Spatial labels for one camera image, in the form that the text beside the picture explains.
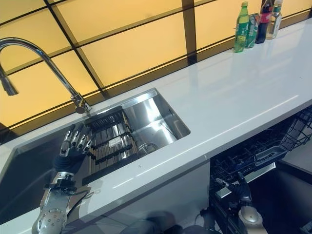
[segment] white countertop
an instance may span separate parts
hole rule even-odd
[[[312,104],[312,19],[281,29],[278,37],[243,53],[225,51],[93,106],[97,112],[156,88],[191,133],[92,183],[79,207],[88,221],[213,157]],[[0,146],[0,170],[17,145],[81,119],[72,114]],[[0,226],[28,234],[39,209]]]

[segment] dishwasher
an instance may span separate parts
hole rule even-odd
[[[247,234],[233,193],[217,183],[249,183],[253,206],[269,234],[312,234],[312,106],[214,156],[210,207],[224,234]]]

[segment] wire rack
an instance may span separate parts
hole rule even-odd
[[[93,138],[90,148],[87,184],[138,159],[138,149],[132,137],[128,118],[121,107],[86,120]]]
[[[210,189],[220,189],[215,178],[232,183],[238,171],[246,175],[276,162],[311,136],[312,106],[213,157]]]

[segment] faucet spout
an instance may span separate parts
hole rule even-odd
[[[77,113],[84,113],[88,112],[91,107],[87,103],[87,101],[81,96],[80,93],[78,93],[73,86],[69,83],[69,81],[65,78],[65,76],[62,74],[62,72],[56,67],[54,62],[50,59],[50,57],[38,46],[31,43],[30,41],[20,39],[20,38],[2,38],[0,39],[0,52],[1,50],[9,45],[20,45],[24,46],[32,51],[34,51],[36,54],[38,54],[43,61],[48,65],[48,67],[53,71],[53,73],[57,76],[59,81],[65,86],[65,88],[70,92],[71,94],[71,100],[76,105],[76,112]],[[18,94],[17,89],[14,87],[12,82],[10,81],[9,77],[5,73],[4,69],[0,65],[0,80],[2,83],[2,86],[4,90],[7,92],[8,95],[16,95]]]

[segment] robotic hand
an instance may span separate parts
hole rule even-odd
[[[69,199],[76,195],[74,174],[78,172],[92,145],[92,139],[86,143],[89,128],[85,130],[79,143],[83,124],[77,127],[73,136],[74,128],[73,124],[65,135],[59,155],[54,159],[53,167],[57,175],[51,184],[45,186],[40,214],[32,227],[32,234],[60,234],[65,227]]]
[[[216,182],[228,188],[239,199],[240,211],[238,216],[243,222],[248,234],[267,234],[262,225],[262,216],[258,213],[252,204],[252,196],[249,185],[241,172],[237,173],[238,184],[229,184],[228,182],[216,178]]]
[[[239,184],[229,184],[228,182],[226,182],[220,178],[217,178],[215,180],[219,184],[228,188],[233,194],[235,194],[238,197],[240,204],[243,204],[246,206],[251,206],[252,205],[252,195],[250,193],[248,183],[247,183],[245,177],[243,176],[243,174],[241,172],[238,172],[237,175],[238,175],[238,183]]]

